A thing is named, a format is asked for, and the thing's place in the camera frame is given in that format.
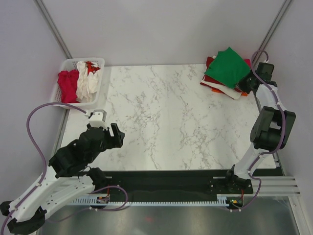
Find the green t-shirt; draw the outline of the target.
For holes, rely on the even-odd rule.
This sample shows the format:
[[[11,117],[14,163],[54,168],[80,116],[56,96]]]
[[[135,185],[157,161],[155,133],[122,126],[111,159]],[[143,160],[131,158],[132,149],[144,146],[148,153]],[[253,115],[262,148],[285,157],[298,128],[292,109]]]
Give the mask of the green t-shirt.
[[[236,51],[228,47],[218,52],[204,74],[234,89],[249,73],[250,66]]]

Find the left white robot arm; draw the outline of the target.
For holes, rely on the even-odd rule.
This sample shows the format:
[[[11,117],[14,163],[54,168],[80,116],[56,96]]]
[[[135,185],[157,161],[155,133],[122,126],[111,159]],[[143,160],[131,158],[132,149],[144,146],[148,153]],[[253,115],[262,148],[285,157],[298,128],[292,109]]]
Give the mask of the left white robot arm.
[[[6,218],[0,233],[8,228],[12,234],[29,235],[70,201],[105,191],[109,185],[100,168],[91,168],[84,176],[78,174],[100,153],[121,148],[124,138],[116,123],[107,129],[88,125],[78,139],[57,150],[38,182],[18,199],[1,203],[0,211]]]

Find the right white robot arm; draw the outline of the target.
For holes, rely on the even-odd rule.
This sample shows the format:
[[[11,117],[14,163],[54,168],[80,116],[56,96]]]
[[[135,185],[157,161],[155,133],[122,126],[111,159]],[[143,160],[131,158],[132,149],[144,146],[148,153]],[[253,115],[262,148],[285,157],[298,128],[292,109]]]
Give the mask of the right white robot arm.
[[[255,71],[238,84],[243,91],[252,91],[259,101],[261,111],[251,133],[251,145],[242,159],[227,171],[224,187],[228,192],[239,190],[243,183],[252,178],[254,171],[269,155],[284,148],[296,119],[294,112],[288,111],[282,104],[278,88],[268,78],[260,77]]]

